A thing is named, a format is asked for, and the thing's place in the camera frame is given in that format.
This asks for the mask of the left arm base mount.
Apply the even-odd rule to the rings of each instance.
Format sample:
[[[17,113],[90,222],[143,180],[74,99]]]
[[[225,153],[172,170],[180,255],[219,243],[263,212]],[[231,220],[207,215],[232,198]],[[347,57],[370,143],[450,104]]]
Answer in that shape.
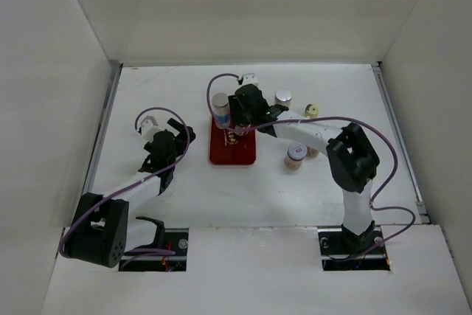
[[[131,221],[126,253],[119,271],[180,272],[187,270],[190,231],[168,228],[163,221],[140,216]]]

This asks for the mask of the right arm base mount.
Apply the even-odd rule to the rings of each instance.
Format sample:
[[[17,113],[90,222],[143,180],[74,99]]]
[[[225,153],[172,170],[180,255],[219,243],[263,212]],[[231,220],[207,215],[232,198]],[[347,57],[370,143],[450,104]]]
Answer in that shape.
[[[380,227],[367,236],[357,238],[342,228],[318,229],[319,248],[324,271],[389,271],[385,246],[375,246],[383,240]]]

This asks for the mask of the blue label shaker bottle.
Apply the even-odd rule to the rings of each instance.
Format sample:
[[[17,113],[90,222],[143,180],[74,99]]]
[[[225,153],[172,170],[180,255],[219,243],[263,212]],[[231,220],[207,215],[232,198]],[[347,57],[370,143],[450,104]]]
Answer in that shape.
[[[214,94],[212,97],[212,108],[215,124],[219,129],[226,129],[230,125],[229,98],[224,93]]]

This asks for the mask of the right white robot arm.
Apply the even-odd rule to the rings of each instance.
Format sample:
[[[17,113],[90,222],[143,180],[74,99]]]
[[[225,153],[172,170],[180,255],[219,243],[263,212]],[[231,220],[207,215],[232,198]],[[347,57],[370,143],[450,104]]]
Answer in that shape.
[[[365,248],[373,230],[369,199],[380,159],[362,127],[354,122],[342,128],[323,125],[283,105],[269,105],[254,84],[241,86],[229,96],[229,107],[238,132],[256,130],[298,142],[327,157],[331,176],[343,193],[342,244],[353,253]]]

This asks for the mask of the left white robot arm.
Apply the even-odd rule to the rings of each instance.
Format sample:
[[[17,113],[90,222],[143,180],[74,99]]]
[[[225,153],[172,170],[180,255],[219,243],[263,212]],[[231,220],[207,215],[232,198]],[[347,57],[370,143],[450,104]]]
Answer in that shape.
[[[129,182],[109,195],[85,193],[80,197],[72,225],[60,241],[61,256],[123,268],[138,257],[175,255],[165,245],[164,222],[137,212],[170,186],[176,165],[195,140],[190,126],[175,119],[167,124],[170,130],[155,124],[139,129],[150,137],[144,146],[148,155]]]

